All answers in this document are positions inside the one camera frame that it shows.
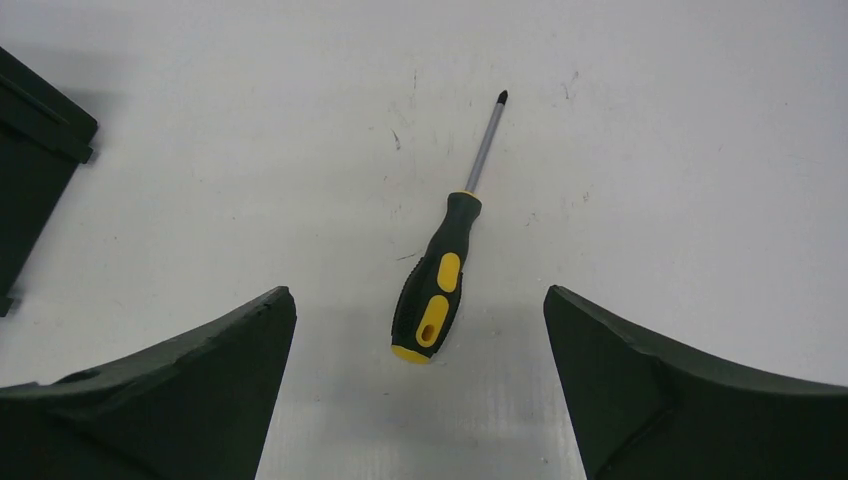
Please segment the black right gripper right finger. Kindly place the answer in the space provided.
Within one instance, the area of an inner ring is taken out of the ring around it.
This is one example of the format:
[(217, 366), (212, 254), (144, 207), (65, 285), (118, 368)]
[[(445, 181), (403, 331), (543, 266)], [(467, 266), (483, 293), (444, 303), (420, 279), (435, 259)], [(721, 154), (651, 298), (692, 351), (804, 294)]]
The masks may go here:
[(843, 479), (847, 390), (734, 363), (561, 286), (550, 345), (590, 479)]

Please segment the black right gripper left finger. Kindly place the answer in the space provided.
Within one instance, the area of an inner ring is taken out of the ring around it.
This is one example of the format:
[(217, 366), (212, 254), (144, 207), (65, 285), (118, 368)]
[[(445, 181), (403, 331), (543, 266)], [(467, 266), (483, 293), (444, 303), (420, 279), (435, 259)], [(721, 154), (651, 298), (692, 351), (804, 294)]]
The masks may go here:
[(54, 383), (1, 391), (5, 479), (252, 479), (296, 326), (279, 286)]

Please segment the black yellow screwdriver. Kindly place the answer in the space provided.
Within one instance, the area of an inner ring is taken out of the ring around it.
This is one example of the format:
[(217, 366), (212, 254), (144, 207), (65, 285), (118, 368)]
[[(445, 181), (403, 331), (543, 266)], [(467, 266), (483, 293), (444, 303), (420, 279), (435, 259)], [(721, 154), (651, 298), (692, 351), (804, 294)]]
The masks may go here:
[(465, 188), (448, 195), (445, 215), (400, 292), (391, 351), (409, 363), (430, 363), (457, 315), (470, 235), (482, 210), (476, 189), (508, 98), (506, 90), (498, 95)]

